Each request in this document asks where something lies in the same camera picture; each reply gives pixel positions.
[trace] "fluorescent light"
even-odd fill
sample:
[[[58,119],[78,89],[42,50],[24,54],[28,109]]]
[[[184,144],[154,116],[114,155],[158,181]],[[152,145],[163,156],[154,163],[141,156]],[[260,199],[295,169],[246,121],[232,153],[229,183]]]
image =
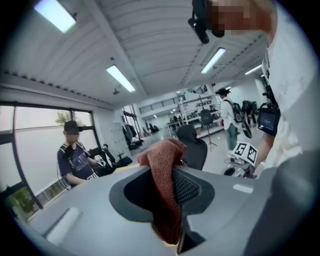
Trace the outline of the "fluorescent light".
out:
[[[258,70],[258,69],[260,69],[262,67],[262,64],[260,64],[259,66],[256,66],[255,68],[253,68],[253,69],[251,69],[251,70],[249,70],[247,73],[245,73],[246,75],[249,75],[250,73],[252,73],[252,72],[254,72],[254,71],[256,71],[256,70]]]
[[[213,67],[213,65],[221,58],[222,55],[226,52],[226,49],[219,48],[205,67],[201,70],[202,74],[208,73],[208,71]]]
[[[108,67],[106,71],[109,72],[120,84],[123,85],[130,93],[134,92],[136,89],[131,85],[131,83],[125,78],[125,76],[120,72],[116,65]]]
[[[63,33],[76,24],[75,18],[57,0],[41,0],[34,9]]]

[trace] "stand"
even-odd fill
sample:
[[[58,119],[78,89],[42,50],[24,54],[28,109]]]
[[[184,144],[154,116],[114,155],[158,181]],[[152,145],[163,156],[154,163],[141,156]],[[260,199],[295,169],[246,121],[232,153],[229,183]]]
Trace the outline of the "stand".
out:
[[[214,144],[213,142],[211,142],[210,133],[209,133],[209,125],[206,126],[206,129],[208,131],[208,136],[209,136],[208,146],[210,145],[210,152],[211,152],[211,145],[215,145],[217,147],[217,144]]]
[[[201,99],[201,96],[199,96],[199,99],[200,99],[200,102],[201,102],[201,105],[202,105],[202,110],[205,110],[204,108],[204,104],[202,102],[202,99]],[[209,143],[208,143],[208,146],[210,145],[210,152],[211,152],[211,145],[214,145],[217,147],[217,144],[214,144],[213,142],[211,142],[211,138],[210,138],[210,132],[209,132],[209,125],[206,126],[206,130],[208,131],[208,136],[209,136]]]

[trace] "ceiling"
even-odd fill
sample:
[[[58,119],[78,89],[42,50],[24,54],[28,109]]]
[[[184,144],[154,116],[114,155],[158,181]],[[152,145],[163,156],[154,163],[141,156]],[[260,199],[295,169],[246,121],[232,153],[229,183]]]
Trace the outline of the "ceiling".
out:
[[[191,0],[61,0],[76,25],[60,32],[30,10],[8,42],[0,70],[121,107],[205,83],[241,78],[261,64],[262,32],[208,33],[202,45],[189,27]],[[219,47],[226,53],[207,74],[201,69]],[[135,87],[128,92],[106,72],[117,65]],[[119,94],[113,95],[117,88]]]

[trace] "red towel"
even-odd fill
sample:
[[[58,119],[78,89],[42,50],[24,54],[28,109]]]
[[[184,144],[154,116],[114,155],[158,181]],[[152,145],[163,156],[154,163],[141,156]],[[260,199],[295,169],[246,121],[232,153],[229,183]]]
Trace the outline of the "red towel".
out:
[[[176,245],[181,235],[182,211],[175,199],[172,166],[181,164],[187,146],[175,138],[151,145],[137,157],[141,166],[150,166],[153,177],[152,199],[148,209],[153,213],[153,228],[168,244]]]

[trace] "person in white shirt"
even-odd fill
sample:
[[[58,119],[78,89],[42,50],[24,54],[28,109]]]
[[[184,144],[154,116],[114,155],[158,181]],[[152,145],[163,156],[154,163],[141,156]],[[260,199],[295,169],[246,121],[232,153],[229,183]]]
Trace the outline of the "person in white shirt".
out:
[[[302,29],[273,0],[209,1],[206,13],[213,28],[236,31],[235,34],[244,31],[266,33],[269,47],[262,66],[281,118],[275,137],[263,135],[255,167],[264,160],[265,168],[278,167],[300,154],[302,149],[316,149],[319,132],[308,127],[310,123],[316,127],[320,121],[316,111],[310,108],[311,103],[317,102],[319,63]]]
[[[230,154],[237,145],[238,128],[232,108],[233,103],[228,97],[229,93],[230,91],[225,88],[221,88],[215,92],[215,94],[218,94],[222,99],[220,113],[223,119],[224,129],[226,130],[226,142],[228,145],[228,153]]]

